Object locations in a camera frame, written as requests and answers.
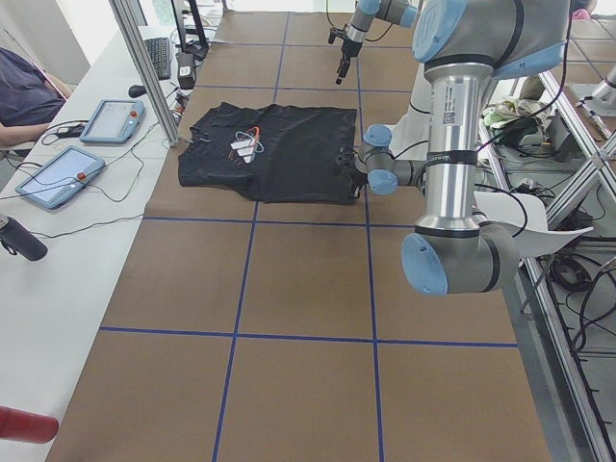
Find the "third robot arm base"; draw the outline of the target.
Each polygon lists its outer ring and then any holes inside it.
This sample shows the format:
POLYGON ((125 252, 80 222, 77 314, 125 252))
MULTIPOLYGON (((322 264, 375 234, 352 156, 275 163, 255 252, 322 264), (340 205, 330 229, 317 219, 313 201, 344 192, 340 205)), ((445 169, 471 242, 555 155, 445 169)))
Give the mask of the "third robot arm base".
POLYGON ((615 117, 615 83, 616 66, 613 66, 602 81, 583 99, 592 113, 597 116, 615 117))

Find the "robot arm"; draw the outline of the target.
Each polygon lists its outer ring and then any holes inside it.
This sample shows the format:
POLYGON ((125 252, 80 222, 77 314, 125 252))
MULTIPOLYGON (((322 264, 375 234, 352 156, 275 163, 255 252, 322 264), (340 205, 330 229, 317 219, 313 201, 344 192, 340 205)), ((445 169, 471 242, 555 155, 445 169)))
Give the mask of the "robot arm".
POLYGON ((327 42, 333 44, 336 39, 342 41, 341 59, 336 70, 336 85, 341 85, 347 77, 351 60, 357 58, 367 39, 368 32, 375 19, 390 25, 410 28, 418 14, 419 8, 409 1, 398 0, 361 0, 348 24, 343 28, 331 26, 327 42))
POLYGON ((398 159, 394 132, 375 124, 354 157, 374 193, 423 189, 425 212, 401 246, 413 289, 425 295, 487 293, 515 275, 517 235, 475 206, 481 99, 495 79, 536 75, 562 62, 571 24, 566 1, 360 1, 349 23, 332 28, 342 41, 344 78, 376 19, 414 31, 412 52, 430 85, 427 152, 398 159))

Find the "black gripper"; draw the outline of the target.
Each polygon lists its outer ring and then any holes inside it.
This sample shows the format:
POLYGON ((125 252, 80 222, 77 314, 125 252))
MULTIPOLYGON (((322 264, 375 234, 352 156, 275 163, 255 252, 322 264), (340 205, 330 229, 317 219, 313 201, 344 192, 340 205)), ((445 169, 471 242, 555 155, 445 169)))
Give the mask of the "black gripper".
POLYGON ((360 43, 350 38, 347 38, 346 30, 344 28, 338 28, 331 26, 329 28, 329 35, 327 39, 328 44, 333 44, 336 39, 343 41, 341 46, 342 58, 340 59, 337 71, 336 71, 336 85, 341 85, 347 77, 348 69, 350 66, 350 60, 356 58, 360 52, 360 43))
POLYGON ((366 174, 358 169, 356 160, 356 152, 350 146, 341 146, 334 159, 334 174, 347 177, 352 183, 349 196, 352 203, 361 198, 362 187, 366 185, 366 174))

